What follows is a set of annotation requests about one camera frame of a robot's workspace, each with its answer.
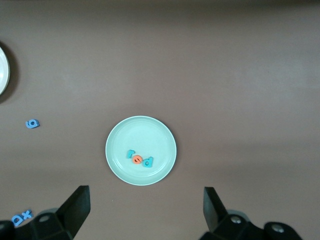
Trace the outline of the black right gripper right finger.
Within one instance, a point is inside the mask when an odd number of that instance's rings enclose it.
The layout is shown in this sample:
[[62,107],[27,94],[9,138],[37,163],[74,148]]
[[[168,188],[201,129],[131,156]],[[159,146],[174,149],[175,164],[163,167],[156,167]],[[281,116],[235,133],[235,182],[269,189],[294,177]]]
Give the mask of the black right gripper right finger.
[[208,231],[201,240],[300,240],[301,236],[282,222],[267,222],[255,226],[239,211],[228,211],[214,187],[203,190],[203,214]]

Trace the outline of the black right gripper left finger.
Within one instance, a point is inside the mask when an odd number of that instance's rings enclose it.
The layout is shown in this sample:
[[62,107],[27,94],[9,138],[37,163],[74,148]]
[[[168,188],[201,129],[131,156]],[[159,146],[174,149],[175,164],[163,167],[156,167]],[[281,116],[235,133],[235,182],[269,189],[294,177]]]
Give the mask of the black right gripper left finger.
[[2,240],[73,240],[91,211],[90,187],[79,186],[59,207],[31,209],[0,221]]

